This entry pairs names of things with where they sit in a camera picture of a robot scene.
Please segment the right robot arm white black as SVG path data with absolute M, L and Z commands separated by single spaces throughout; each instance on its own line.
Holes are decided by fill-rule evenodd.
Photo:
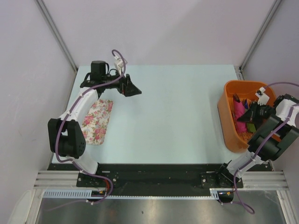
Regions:
M 268 119 L 258 128 L 248 141 L 246 152 L 229 163 L 224 163 L 216 174 L 215 181 L 220 187 L 232 187 L 243 174 L 255 165 L 268 160 L 275 161 L 299 137 L 299 129 L 295 119 L 299 113 L 299 100 L 285 94 L 275 101 L 272 111 L 262 109 L 260 118 L 268 115 Z

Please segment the black fork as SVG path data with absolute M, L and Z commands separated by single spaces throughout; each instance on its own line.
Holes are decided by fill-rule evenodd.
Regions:
M 237 94 L 234 94 L 234 95 L 233 95 L 233 100 L 234 100 L 235 102 L 237 102 L 237 103 L 240 103 L 240 99 L 239 99 L 239 97 L 238 97 Z

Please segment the pink paper napkin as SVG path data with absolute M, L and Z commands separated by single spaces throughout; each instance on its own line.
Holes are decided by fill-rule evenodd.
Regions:
M 240 101 L 234 100 L 234 115 L 236 120 L 236 131 L 237 133 L 244 133 L 247 131 L 246 123 L 238 121 L 238 119 L 245 113 L 245 108 Z

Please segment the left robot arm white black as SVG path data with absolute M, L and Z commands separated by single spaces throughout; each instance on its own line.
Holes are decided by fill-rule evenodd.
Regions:
M 93 61 L 73 104 L 59 118 L 48 121 L 50 149 L 56 159 L 60 163 L 77 165 L 81 172 L 88 173 L 87 181 L 95 187 L 102 184 L 103 174 L 97 171 L 98 163 L 85 150 L 86 140 L 80 126 L 89 109 L 106 89 L 116 89 L 125 97 L 141 94 L 141 90 L 125 73 L 126 64 L 126 60 L 117 58 L 114 62 L 116 74 L 110 75 L 106 71 L 108 64 L 105 61 Z

